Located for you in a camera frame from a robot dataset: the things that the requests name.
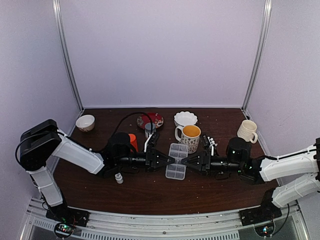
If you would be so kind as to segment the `clear plastic pill organizer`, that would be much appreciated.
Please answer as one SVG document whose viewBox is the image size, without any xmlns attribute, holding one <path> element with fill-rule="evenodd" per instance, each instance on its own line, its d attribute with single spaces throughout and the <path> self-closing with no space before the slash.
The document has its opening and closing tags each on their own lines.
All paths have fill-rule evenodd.
<svg viewBox="0 0 320 240">
<path fill-rule="evenodd" d="M 165 177 L 171 180 L 182 181 L 186 176 L 186 166 L 181 160 L 188 157 L 189 147 L 180 143 L 171 143 L 168 155 L 175 159 L 173 164 L 166 166 Z"/>
</svg>

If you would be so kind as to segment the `orange pill bottle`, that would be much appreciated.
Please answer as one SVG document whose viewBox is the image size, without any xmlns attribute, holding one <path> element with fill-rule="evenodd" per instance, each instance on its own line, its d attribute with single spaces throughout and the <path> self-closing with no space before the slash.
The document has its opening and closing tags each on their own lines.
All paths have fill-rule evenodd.
<svg viewBox="0 0 320 240">
<path fill-rule="evenodd" d="M 138 152 L 138 143 L 137 143 L 137 137 L 133 133 L 129 133 L 129 138 L 130 138 L 130 144 L 129 144 L 129 149 L 131 152 L 136 153 Z"/>
</svg>

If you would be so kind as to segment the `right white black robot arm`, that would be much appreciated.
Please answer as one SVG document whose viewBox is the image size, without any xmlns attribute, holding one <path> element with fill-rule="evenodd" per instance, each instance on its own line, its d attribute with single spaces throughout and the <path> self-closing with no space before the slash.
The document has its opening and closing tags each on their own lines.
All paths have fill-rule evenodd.
<svg viewBox="0 0 320 240">
<path fill-rule="evenodd" d="M 264 203 L 256 210 L 259 220 L 268 220 L 275 212 L 292 201 L 320 190 L 320 140 L 315 144 L 281 156 L 251 157 L 252 145 L 240 137 L 233 137 L 220 156 L 211 139 L 204 139 L 205 151 L 188 156 L 181 163 L 208 176 L 211 173 L 237 173 L 250 185 L 260 185 L 282 177 L 299 175 L 290 183 L 267 191 Z"/>
</svg>

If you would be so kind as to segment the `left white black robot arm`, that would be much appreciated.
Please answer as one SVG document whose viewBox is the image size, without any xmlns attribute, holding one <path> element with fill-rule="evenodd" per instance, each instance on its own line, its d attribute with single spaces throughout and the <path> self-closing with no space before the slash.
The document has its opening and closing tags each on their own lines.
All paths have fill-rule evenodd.
<svg viewBox="0 0 320 240">
<path fill-rule="evenodd" d="M 144 150 L 138 152 L 128 133 L 114 132 L 106 146 L 95 151 L 75 141 L 58 128 L 56 121 L 48 119 L 21 135 L 14 156 L 35 182 L 48 209 L 61 222 L 67 222 L 72 218 L 72 211 L 47 168 L 50 157 L 66 160 L 103 178 L 118 174 L 121 166 L 154 172 L 175 162 L 173 157 L 156 149 L 159 136 L 158 133 L 150 135 Z"/>
</svg>

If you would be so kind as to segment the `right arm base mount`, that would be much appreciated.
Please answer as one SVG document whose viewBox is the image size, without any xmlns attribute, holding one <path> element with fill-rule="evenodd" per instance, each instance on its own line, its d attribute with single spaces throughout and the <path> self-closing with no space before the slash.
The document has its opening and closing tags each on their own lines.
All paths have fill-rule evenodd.
<svg viewBox="0 0 320 240">
<path fill-rule="evenodd" d="M 240 221 L 243 226 L 255 225 L 267 221 L 272 221 L 275 218 L 282 216 L 280 208 L 271 207 L 255 207 L 247 208 L 239 211 Z"/>
</svg>

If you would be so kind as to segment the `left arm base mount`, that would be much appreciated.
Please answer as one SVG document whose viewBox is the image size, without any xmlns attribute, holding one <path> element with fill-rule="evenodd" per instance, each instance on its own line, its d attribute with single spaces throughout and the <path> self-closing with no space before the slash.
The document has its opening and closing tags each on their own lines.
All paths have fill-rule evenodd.
<svg viewBox="0 0 320 240">
<path fill-rule="evenodd" d="M 73 208 L 67 209 L 49 209 L 45 217 L 61 223 L 72 226 L 86 227 L 89 220 L 90 213 L 86 210 L 79 210 Z"/>
</svg>

